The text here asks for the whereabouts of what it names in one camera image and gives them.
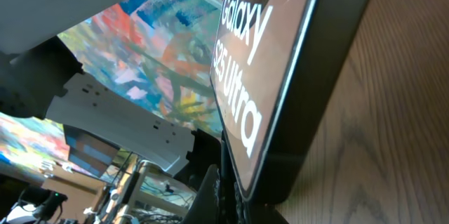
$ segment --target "brown tabletop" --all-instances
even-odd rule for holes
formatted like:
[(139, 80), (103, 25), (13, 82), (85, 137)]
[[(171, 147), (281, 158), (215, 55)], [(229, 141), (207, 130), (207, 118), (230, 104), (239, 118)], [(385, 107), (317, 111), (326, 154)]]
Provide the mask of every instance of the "brown tabletop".
[(449, 0), (371, 0), (290, 223), (449, 223)]

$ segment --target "wooden table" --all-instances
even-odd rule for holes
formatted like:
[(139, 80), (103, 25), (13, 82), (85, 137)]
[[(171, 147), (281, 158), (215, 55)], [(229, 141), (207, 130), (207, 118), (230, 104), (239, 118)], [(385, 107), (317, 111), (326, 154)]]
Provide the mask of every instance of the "wooden table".
[(292, 224), (449, 223), (449, 0), (370, 1), (278, 209)]

